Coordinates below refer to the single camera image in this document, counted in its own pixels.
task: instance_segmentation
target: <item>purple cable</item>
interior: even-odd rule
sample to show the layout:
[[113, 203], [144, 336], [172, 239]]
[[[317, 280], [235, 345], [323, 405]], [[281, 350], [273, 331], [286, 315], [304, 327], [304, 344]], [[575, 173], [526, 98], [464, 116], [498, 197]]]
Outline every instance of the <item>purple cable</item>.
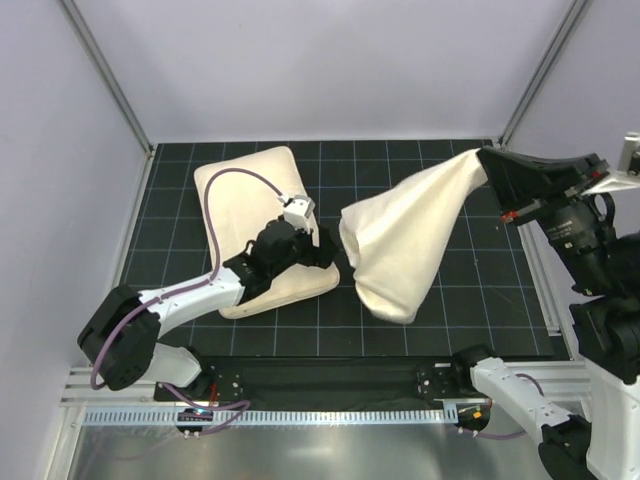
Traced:
[[[544, 391], [542, 390], [542, 386], [531, 375], [527, 375], [526, 373], [517, 373], [516, 377], [525, 378], [525, 379], [529, 380], [538, 389], [538, 392], [540, 393], [540, 395], [542, 395], [544, 397]], [[463, 432], [466, 432], [466, 433], [469, 433], [469, 434], [473, 434], [473, 432], [471, 430], [463, 430]], [[522, 437], [523, 435], [526, 435], [526, 434], [527, 434], [526, 431], [520, 430], [519, 432], [508, 433], [506, 435], [479, 432], [475, 436], [478, 437], [478, 438], [486, 438], [487, 440], [513, 440], [514, 438], [520, 438], [520, 437]]]
[[214, 180], [226, 173], [244, 173], [246, 175], [250, 175], [262, 181], [263, 183], [265, 183], [269, 188], [271, 188], [271, 190], [273, 190], [276, 193], [276, 195], [278, 196], [282, 195], [282, 192], [278, 189], [278, 187], [276, 187], [273, 183], [271, 183], [269, 180], [264, 178], [262, 175], [252, 172], [250, 170], [246, 170], [244, 168], [236, 168], [236, 167], [224, 168], [216, 172], [209, 179], [204, 189], [204, 202], [203, 202], [204, 218], [207, 223], [207, 229], [209, 230], [209, 234], [211, 235], [211, 243], [213, 244], [213, 250], [215, 252], [215, 257], [216, 257], [215, 265], [213, 267], [213, 270], [211, 271], [211, 275], [209, 276], [209, 279], [202, 280], [201, 282], [194, 283], [193, 285], [187, 285], [186, 287], [176, 288], [169, 292], [165, 292], [162, 295], [152, 298], [151, 300], [143, 303], [142, 305], [139, 305], [138, 307], [134, 308], [131, 312], [129, 312], [127, 315], [125, 315], [124, 318], [120, 320], [120, 322], [116, 325], [116, 327], [111, 331], [111, 333], [105, 340], [104, 344], [102, 345], [102, 348], [98, 353], [98, 356], [96, 357], [96, 361], [93, 364], [93, 370], [91, 370], [90, 384], [92, 389], [100, 390], [101, 388], [105, 387], [106, 385], [105, 382], [102, 382], [100, 384], [98, 383], [98, 373], [100, 371], [100, 367], [102, 367], [102, 362], [104, 362], [104, 358], [106, 357], [107, 352], [111, 348], [111, 345], [113, 345], [113, 342], [115, 341], [116, 337], [124, 329], [124, 327], [129, 322], [131, 322], [131, 320], [136, 318], [143, 310], [146, 310], [147, 308], [155, 305], [156, 303], [160, 303], [163, 300], [169, 299], [175, 295], [191, 292], [193, 290], [196, 290], [197, 288], [208, 285], [209, 282], [214, 280], [216, 275], [218, 275], [218, 271], [220, 270], [220, 245], [218, 244], [218, 238], [216, 237], [215, 230], [213, 228], [213, 222], [211, 220], [211, 214], [209, 212], [209, 191], [211, 190], [211, 185], [213, 184]]

